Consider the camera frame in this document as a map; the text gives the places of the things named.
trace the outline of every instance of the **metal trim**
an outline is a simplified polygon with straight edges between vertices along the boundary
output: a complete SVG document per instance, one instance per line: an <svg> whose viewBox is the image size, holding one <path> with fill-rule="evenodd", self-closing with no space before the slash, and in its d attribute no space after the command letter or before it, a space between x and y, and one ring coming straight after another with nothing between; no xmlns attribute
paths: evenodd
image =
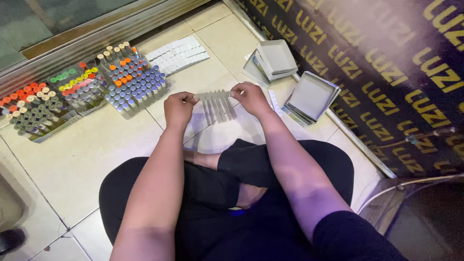
<svg viewBox="0 0 464 261"><path fill-rule="evenodd" d="M240 6L234 0L222 0L224 4L232 11L232 13L237 16L237 18L250 30L250 32L260 41L267 41L268 39L260 32L256 27L254 22L248 17L248 15L240 8ZM295 73L292 75L295 81L300 80L300 76ZM397 176L382 162L379 158L366 146L362 143L361 140L356 137L356 135L348 129L348 127L343 124L337 115L327 109L325 113L329 116L332 121L348 136L348 138L366 155L366 157L374 163L386 176L390 178L397 178Z"/></svg>
<svg viewBox="0 0 464 261"><path fill-rule="evenodd" d="M33 81L44 81L79 61L101 53L108 45L132 40L210 0L163 0L63 44L0 76L0 97Z"/></svg>

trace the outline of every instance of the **black pants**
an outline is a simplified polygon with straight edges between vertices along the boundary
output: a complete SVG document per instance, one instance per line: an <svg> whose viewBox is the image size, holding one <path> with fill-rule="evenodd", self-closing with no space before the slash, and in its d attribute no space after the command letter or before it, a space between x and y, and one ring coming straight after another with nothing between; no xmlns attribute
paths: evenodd
<svg viewBox="0 0 464 261"><path fill-rule="evenodd" d="M351 204L354 169L348 155L326 142L299 141L342 198ZM132 158L110 172L100 188L100 213L114 244L132 186L147 161ZM218 171L184 162L185 185L175 232L176 259L200 259L237 230L259 227L308 244L272 170L266 145L241 139L220 156ZM269 188L247 211L232 211L240 183Z"/></svg>

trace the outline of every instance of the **person's right hand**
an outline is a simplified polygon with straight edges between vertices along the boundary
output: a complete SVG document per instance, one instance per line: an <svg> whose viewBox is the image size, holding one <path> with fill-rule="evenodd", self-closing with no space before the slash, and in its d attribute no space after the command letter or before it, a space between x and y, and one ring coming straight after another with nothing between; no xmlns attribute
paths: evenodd
<svg viewBox="0 0 464 261"><path fill-rule="evenodd" d="M274 112L261 88L250 82L235 85L231 89L231 97L240 102L245 110L256 118Z"/></svg>

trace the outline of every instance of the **metal frame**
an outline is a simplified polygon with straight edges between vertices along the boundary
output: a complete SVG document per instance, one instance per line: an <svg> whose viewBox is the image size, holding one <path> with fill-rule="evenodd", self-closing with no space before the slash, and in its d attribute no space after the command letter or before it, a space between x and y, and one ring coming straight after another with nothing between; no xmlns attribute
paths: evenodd
<svg viewBox="0 0 464 261"><path fill-rule="evenodd" d="M40 55L2 73L0 97L31 82L44 81L64 68L95 57L108 45L132 40L209 1L138 0L45 40L21 52Z"/></svg>
<svg viewBox="0 0 464 261"><path fill-rule="evenodd" d="M250 30L250 32L260 41L268 40L256 27L254 22L248 17L248 15L243 11L240 6L235 3L234 0L223 0L224 4L229 7L229 9L234 13L237 18ZM292 75L295 81L300 80L300 76L295 73ZM379 158L366 146L362 143L361 140L356 137L356 135L348 129L348 127L340 120L337 115L327 109L325 113L332 119L335 124L348 136L348 138L368 157L369 160L372 161L387 177L390 178L397 178L397 176L382 162Z"/></svg>

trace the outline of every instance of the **person's left hand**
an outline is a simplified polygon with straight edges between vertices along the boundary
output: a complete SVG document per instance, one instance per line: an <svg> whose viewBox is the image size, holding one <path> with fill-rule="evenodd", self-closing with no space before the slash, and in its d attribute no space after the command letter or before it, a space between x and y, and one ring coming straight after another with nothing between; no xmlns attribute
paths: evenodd
<svg viewBox="0 0 464 261"><path fill-rule="evenodd" d="M176 128L185 131L192 118L193 106L199 101L193 98L193 93L186 91L169 95L164 101L164 116L166 129Z"/></svg>

